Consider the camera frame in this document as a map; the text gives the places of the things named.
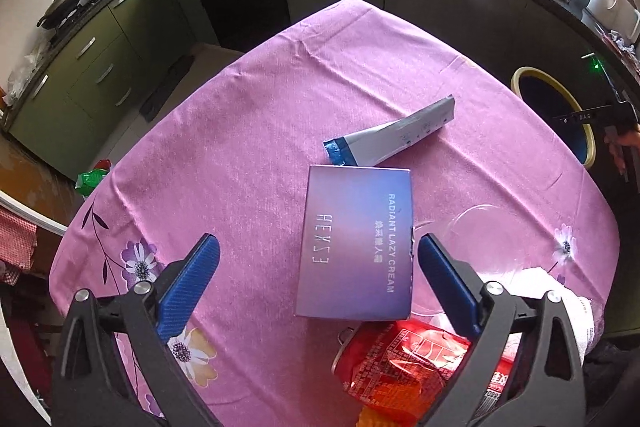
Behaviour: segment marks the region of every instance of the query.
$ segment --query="cabinet drawer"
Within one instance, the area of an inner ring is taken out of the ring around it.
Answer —
[[[94,120],[47,79],[24,103],[9,133],[45,163],[75,180],[95,158],[102,138]]]
[[[136,53],[160,75],[194,43],[177,0],[113,0],[109,8]]]
[[[122,29],[111,11],[105,8],[98,12],[54,58],[47,71],[51,84],[68,89],[119,35]]]
[[[101,126],[110,126],[136,101],[145,85],[142,62],[121,35],[80,74],[69,89],[69,97]]]

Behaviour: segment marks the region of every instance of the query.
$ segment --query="plastic bag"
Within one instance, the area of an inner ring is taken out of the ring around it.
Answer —
[[[38,33],[31,52],[22,57],[15,65],[14,70],[9,74],[6,95],[2,97],[6,105],[14,105],[20,98],[24,88],[31,80],[33,72],[38,68],[38,65],[49,51],[51,43],[47,35],[48,33],[44,31]]]

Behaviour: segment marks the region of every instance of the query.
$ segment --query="purple flower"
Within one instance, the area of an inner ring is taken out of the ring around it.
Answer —
[[[127,282],[127,289],[131,289],[138,281],[154,282],[162,265],[156,261],[156,245],[147,243],[144,238],[139,243],[127,241],[127,248],[120,256],[124,261],[122,277]]]
[[[164,418],[164,414],[162,414],[162,411],[158,407],[158,402],[156,402],[156,399],[150,394],[145,394],[145,399],[146,399],[146,403],[148,404],[149,412],[151,414],[155,414],[156,416],[159,416],[160,418]]]

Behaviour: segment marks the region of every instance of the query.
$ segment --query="metal screw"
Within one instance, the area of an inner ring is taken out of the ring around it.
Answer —
[[[151,291],[151,283],[149,281],[136,282],[135,286],[133,286],[133,291],[138,295],[149,293]]]
[[[89,298],[89,290],[81,289],[76,292],[76,301],[84,302]]]
[[[484,287],[491,295],[500,295],[504,292],[504,287],[499,282],[489,281]]]
[[[551,290],[549,293],[546,294],[546,298],[549,299],[551,302],[560,302],[562,300],[562,297],[560,296],[560,294],[554,292],[553,290]]]

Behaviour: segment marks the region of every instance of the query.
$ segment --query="tiled floor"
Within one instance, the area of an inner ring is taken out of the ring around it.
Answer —
[[[162,106],[158,116],[148,123],[140,115],[138,108],[133,108],[118,124],[115,131],[111,133],[111,136],[102,146],[94,162],[88,166],[88,169],[92,169],[98,160],[104,158],[110,159],[111,163],[115,165],[156,123],[180,105],[202,84],[242,55],[239,52],[202,43],[196,44],[191,53],[195,57],[191,70],[180,81],[180,84],[175,87],[174,92],[171,93],[169,99]]]

